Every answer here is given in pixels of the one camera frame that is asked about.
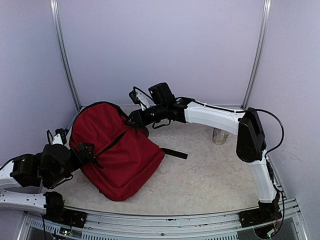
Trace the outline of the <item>red student backpack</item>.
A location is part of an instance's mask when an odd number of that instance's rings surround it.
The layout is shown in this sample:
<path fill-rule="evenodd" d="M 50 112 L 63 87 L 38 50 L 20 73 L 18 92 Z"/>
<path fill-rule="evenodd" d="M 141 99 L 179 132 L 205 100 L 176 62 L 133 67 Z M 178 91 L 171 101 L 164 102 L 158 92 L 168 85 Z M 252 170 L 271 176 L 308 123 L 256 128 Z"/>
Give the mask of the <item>red student backpack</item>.
<path fill-rule="evenodd" d="M 120 202 L 133 197 L 160 166 L 166 155 L 187 159 L 186 153 L 161 148 L 137 128 L 118 106 L 100 101 L 84 107 L 70 130 L 69 146 L 94 144 L 95 162 L 82 173 L 106 198 Z"/>

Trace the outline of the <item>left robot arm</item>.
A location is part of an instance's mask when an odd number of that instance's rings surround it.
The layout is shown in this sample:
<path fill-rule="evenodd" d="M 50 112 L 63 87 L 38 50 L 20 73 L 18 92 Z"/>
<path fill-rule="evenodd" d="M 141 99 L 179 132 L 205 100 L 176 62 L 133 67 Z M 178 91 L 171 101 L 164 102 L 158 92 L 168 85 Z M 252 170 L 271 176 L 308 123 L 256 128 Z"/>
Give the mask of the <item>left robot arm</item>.
<path fill-rule="evenodd" d="M 87 213 L 65 207 L 54 188 L 73 179 L 73 172 L 92 163 L 95 147 L 79 143 L 75 148 L 47 144 L 42 152 L 23 154 L 0 168 L 0 206 L 42 214 L 44 219 L 84 228 Z"/>

